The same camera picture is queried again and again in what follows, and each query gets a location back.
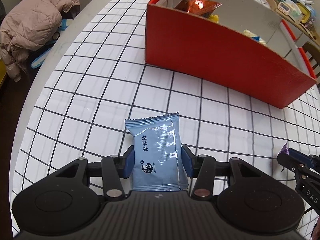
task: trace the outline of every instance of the chair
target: chair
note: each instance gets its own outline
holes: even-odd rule
[[[313,71],[316,75],[316,78],[318,80],[317,87],[320,89],[320,50],[315,45],[313,45],[311,42],[307,41],[303,46],[303,50],[305,53],[308,53],[311,55],[309,58],[309,62],[311,66],[313,66]]]

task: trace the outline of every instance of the silver screw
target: silver screw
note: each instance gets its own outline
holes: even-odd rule
[[[195,195],[198,197],[207,197],[210,195],[210,191],[205,188],[199,188],[195,190]]]
[[[109,189],[107,191],[107,196],[108,197],[120,197],[121,195],[122,195],[122,191],[119,190],[119,189],[113,188],[113,189]]]

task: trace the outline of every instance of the black printed logo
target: black printed logo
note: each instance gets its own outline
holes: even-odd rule
[[[145,173],[151,173],[152,172],[152,165],[150,163],[147,163],[147,165],[142,165],[141,169],[145,172]]]

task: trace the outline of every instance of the white and blue wrapper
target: white and blue wrapper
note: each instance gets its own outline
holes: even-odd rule
[[[134,137],[133,190],[178,191],[188,188],[181,161],[179,113],[125,120]]]

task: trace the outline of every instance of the cardboard box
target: cardboard box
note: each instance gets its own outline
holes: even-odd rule
[[[215,82],[278,108],[316,84],[306,57],[301,56],[305,65],[300,70],[242,34],[248,29],[269,41],[281,25],[281,17],[270,9],[254,0],[214,0],[223,4],[214,12],[220,20],[215,24],[173,9],[180,1],[148,3],[147,64]]]

